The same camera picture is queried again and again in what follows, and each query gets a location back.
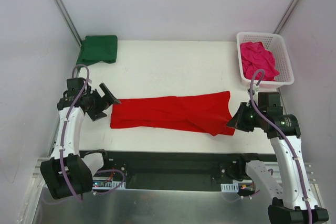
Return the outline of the red t shirt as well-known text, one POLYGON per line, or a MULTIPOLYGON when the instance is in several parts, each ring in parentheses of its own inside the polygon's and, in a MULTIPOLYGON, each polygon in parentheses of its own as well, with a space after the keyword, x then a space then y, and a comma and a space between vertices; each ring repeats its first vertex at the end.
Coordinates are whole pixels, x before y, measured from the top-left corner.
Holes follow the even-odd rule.
POLYGON ((156 127, 207 133, 212 136, 234 135, 227 127, 230 92, 194 96, 122 99, 112 108, 110 127, 156 127))

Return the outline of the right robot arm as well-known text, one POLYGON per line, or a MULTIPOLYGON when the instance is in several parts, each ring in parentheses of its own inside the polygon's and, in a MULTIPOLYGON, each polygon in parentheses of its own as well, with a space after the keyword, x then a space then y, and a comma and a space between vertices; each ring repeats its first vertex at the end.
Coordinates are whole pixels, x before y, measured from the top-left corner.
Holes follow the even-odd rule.
POLYGON ((244 132, 260 128, 266 133, 275 152, 281 183, 254 153, 241 155, 226 169, 226 175, 237 181, 250 178, 255 183, 271 201, 268 206, 271 223, 327 222, 328 211, 318 205, 311 191, 297 118, 284 114, 278 92, 260 92, 257 98, 242 102, 227 126, 244 132))

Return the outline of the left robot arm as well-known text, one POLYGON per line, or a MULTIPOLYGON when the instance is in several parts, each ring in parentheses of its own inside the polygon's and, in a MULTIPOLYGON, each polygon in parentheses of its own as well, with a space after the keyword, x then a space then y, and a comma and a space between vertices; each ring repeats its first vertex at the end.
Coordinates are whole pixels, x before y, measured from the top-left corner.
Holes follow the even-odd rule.
POLYGON ((85 78, 67 79, 67 90, 57 103, 59 130, 50 159, 43 161, 40 172, 53 199, 83 196, 92 190, 95 174, 105 176, 111 163, 104 149, 88 151, 80 157, 80 132, 85 116, 95 122, 107 117, 105 110, 121 102, 104 83, 104 95, 92 89, 85 78))

